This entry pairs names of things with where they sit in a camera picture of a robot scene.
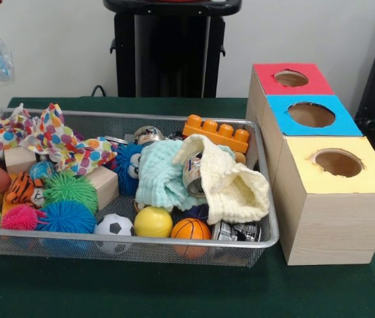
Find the tiger plush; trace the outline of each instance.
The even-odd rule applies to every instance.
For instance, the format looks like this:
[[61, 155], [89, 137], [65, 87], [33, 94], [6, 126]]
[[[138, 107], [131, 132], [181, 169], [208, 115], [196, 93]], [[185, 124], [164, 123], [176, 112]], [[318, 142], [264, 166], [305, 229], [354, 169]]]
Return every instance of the tiger plush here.
[[44, 182], [30, 178], [27, 172], [20, 172], [9, 186], [5, 201], [9, 203], [28, 203], [32, 207], [42, 207]]

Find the silver tray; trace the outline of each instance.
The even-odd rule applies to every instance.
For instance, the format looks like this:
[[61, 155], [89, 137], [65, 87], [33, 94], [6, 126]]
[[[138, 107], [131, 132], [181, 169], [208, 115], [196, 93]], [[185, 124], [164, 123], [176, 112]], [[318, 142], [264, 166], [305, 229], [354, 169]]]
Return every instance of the silver tray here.
[[[12, 111], [12, 109], [2, 109], [0, 110], [0, 117], [8, 117]], [[28, 109], [28, 111], [31, 115], [41, 114], [42, 112], [38, 109]], [[105, 135], [124, 138], [128, 134], [133, 134], [137, 128], [145, 125], [158, 127], [164, 135], [169, 135], [175, 131], [181, 131], [187, 119], [186, 117], [82, 111], [64, 111], [64, 118], [67, 126], [77, 130], [87, 138]], [[253, 168], [257, 164], [260, 172], [268, 179], [261, 132], [257, 126], [253, 122], [245, 120], [213, 120], [218, 123], [230, 124], [235, 129], [246, 129], [250, 133], [246, 165]], [[136, 212], [133, 207], [133, 197], [120, 195], [106, 208], [97, 212], [96, 217], [99, 219], [110, 213], [117, 213], [134, 221]], [[175, 215], [175, 213], [172, 216], [174, 222], [181, 219], [181, 216]], [[0, 254], [251, 267], [259, 259], [264, 249], [276, 244], [279, 239], [278, 223], [271, 193], [270, 213], [258, 224], [262, 229], [260, 242], [179, 240], [0, 229]], [[207, 252], [200, 258], [188, 260], [175, 251], [175, 248], [183, 248], [183, 246], [206, 248]]]

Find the green tablecloth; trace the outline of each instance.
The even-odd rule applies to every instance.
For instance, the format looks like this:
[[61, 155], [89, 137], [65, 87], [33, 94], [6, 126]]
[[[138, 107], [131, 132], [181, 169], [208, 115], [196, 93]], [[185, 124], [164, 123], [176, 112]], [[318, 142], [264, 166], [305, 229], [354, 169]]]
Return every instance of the green tablecloth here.
[[[27, 108], [243, 118], [245, 99], [21, 99]], [[375, 317], [369, 265], [251, 269], [0, 256], [0, 317]]]

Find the wooden box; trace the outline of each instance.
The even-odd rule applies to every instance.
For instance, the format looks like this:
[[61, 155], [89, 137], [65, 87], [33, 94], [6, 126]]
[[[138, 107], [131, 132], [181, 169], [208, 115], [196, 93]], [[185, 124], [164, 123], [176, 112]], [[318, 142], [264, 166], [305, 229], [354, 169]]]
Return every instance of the wooden box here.
[[246, 119], [262, 124], [271, 95], [334, 95], [315, 64], [255, 64], [252, 68]]
[[362, 136], [334, 95], [273, 95], [267, 103], [261, 131], [272, 185], [284, 136]]
[[28, 172], [37, 163], [36, 154], [23, 147], [6, 149], [4, 155], [8, 174]]
[[375, 151], [366, 137], [286, 137], [274, 199], [288, 265], [371, 262]]
[[100, 166], [86, 175], [86, 178], [96, 189], [98, 210], [102, 210], [119, 196], [119, 177], [110, 169]]

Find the hole in box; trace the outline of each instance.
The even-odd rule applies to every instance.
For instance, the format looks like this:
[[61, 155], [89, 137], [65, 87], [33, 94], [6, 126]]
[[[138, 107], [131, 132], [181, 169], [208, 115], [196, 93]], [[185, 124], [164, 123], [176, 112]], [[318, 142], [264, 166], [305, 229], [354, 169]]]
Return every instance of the hole in box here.
[[298, 103], [289, 107], [288, 112], [294, 121], [307, 127], [323, 128], [335, 122], [334, 113], [315, 103]]
[[308, 84], [308, 78], [302, 73], [284, 70], [277, 73], [274, 78], [279, 84], [288, 87], [304, 86]]
[[342, 149], [325, 149], [315, 157], [315, 163], [334, 176], [351, 178], [362, 170], [361, 160]]

